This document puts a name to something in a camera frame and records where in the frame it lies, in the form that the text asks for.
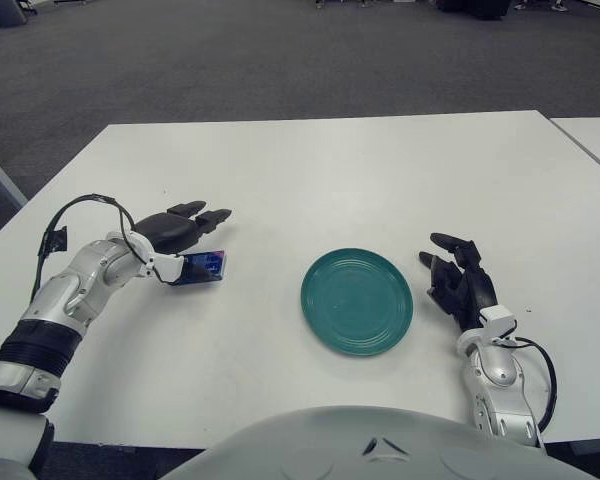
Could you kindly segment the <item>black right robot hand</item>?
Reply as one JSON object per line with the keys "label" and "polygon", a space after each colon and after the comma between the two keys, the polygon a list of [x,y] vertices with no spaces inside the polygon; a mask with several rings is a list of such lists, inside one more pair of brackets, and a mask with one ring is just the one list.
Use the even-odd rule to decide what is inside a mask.
{"label": "black right robot hand", "polygon": [[462,332],[481,328],[480,311],[498,301],[492,280],[480,265],[481,255],[475,243],[443,233],[432,233],[430,240],[452,254],[454,261],[419,253],[420,262],[430,271],[427,294],[455,319]]}

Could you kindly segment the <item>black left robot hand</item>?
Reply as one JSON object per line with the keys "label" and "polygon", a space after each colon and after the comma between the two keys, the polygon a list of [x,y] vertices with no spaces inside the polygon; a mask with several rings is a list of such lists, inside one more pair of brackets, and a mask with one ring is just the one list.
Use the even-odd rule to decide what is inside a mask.
{"label": "black left robot hand", "polygon": [[133,231],[144,236],[157,253],[179,254],[196,245],[231,215],[230,209],[203,211],[204,201],[180,203],[137,222]]}

